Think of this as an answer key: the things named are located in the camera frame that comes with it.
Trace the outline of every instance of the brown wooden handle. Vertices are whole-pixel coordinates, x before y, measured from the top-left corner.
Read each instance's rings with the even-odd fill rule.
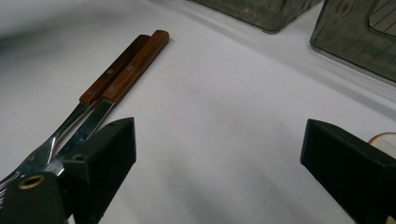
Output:
[[[169,34],[166,31],[155,31],[148,42],[137,52],[107,88],[103,94],[104,99],[117,104],[160,53],[168,40]]]
[[[138,36],[116,61],[79,97],[79,101],[84,105],[91,105],[95,102],[148,40],[149,35]]]

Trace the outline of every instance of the tabletop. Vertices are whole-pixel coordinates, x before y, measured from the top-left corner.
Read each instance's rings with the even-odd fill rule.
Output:
[[[0,176],[138,35],[165,30],[105,120],[134,118],[137,162],[101,223],[354,223],[300,164],[305,125],[394,132],[396,90],[313,50],[322,3],[277,34],[186,0],[1,5]]]

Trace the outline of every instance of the white surface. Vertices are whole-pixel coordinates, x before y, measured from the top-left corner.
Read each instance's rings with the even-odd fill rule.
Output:
[[[184,0],[3,1],[0,176],[163,29],[171,41],[106,120],[135,118],[137,163],[101,223],[353,223],[299,162],[305,124],[394,131],[396,90],[311,49],[320,7],[267,35]]]

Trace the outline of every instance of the black object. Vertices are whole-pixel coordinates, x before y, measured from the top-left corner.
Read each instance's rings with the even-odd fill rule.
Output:
[[[320,0],[193,0],[275,33]]]
[[[36,173],[7,188],[0,223],[98,223],[136,161],[134,119],[107,124],[64,160],[64,172]]]
[[[311,44],[396,82],[396,2],[325,0]]]
[[[396,160],[351,133],[310,119],[301,164],[357,223],[395,217]]]

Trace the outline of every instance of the wooden handle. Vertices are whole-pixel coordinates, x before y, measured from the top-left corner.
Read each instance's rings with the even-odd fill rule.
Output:
[[[79,97],[79,101],[84,105],[91,105],[95,102],[148,40],[148,35],[138,36],[116,61]]]
[[[117,104],[160,53],[168,40],[169,34],[166,31],[155,31],[148,42],[137,52],[134,58],[107,88],[103,94],[104,99]]]

